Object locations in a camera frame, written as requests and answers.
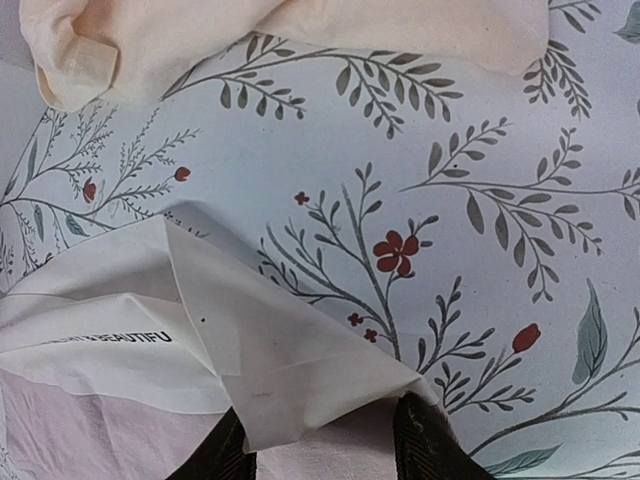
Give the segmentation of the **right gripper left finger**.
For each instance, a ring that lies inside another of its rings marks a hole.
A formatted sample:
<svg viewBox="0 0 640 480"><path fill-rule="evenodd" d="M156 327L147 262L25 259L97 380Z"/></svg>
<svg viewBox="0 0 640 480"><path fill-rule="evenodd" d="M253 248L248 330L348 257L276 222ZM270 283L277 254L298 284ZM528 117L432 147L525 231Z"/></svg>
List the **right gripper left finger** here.
<svg viewBox="0 0 640 480"><path fill-rule="evenodd" d="M244 441L245 430L230 408L189 459L186 478L255 479L257 455L243 451Z"/></svg>

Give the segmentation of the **pink and white underwear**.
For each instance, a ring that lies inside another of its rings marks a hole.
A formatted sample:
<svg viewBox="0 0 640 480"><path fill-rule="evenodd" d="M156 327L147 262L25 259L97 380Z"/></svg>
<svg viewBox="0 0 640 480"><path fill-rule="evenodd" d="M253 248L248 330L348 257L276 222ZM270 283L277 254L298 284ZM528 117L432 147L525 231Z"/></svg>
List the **pink and white underwear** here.
<svg viewBox="0 0 640 480"><path fill-rule="evenodd" d="M154 217L1 297L1 475L166 479L234 409L261 479L392 479L392 415L428 382Z"/></svg>

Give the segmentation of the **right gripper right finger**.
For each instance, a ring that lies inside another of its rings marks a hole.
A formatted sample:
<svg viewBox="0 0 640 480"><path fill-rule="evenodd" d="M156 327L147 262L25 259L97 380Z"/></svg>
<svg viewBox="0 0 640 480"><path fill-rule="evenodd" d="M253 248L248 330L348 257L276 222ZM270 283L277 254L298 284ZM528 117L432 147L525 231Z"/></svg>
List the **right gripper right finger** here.
<svg viewBox="0 0 640 480"><path fill-rule="evenodd" d="M397 402L393 440L398 479L495 479L462 450L442 412L415 393Z"/></svg>

